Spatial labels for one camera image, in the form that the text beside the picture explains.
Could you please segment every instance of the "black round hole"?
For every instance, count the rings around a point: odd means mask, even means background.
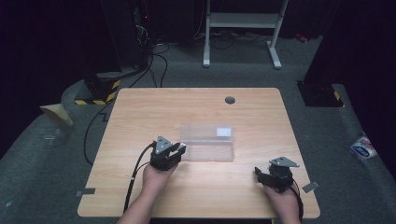
[[[225,103],[232,105],[233,103],[235,103],[235,98],[233,98],[232,96],[227,96],[225,98]]]

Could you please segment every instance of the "black equipment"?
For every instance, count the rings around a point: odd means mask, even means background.
[[[271,165],[268,168],[270,174],[263,174],[262,171],[254,167],[254,172],[257,176],[257,181],[265,186],[275,189],[278,193],[284,192],[286,189],[291,189],[297,198],[299,207],[300,221],[303,219],[304,205],[300,197],[300,191],[296,191],[292,185],[295,182],[290,167],[300,167],[299,164],[287,159],[286,157],[279,157],[270,161]]]
[[[174,151],[176,151],[176,153],[169,156],[170,153]],[[158,136],[157,144],[151,152],[149,164],[157,170],[167,171],[181,161],[181,155],[185,152],[186,145],[183,143],[172,145],[172,143],[165,138]]]

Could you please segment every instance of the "person's right hand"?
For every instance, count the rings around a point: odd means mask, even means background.
[[[291,189],[286,189],[282,193],[267,186],[264,186],[264,189],[283,224],[301,224],[297,198]]]

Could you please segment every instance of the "sticker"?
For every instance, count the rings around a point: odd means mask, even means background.
[[[230,137],[231,129],[230,128],[218,128],[218,137]]]
[[[362,157],[369,157],[370,153],[364,147],[352,147],[352,149]]]

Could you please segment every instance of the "white metal stand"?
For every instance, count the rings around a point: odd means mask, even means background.
[[[210,66],[210,27],[240,27],[240,28],[273,28],[274,34],[271,41],[267,41],[267,46],[276,69],[282,67],[275,50],[275,43],[279,30],[285,16],[286,7],[289,0],[283,0],[279,13],[211,13],[210,0],[207,0],[206,9],[206,30],[204,48],[204,67]]]

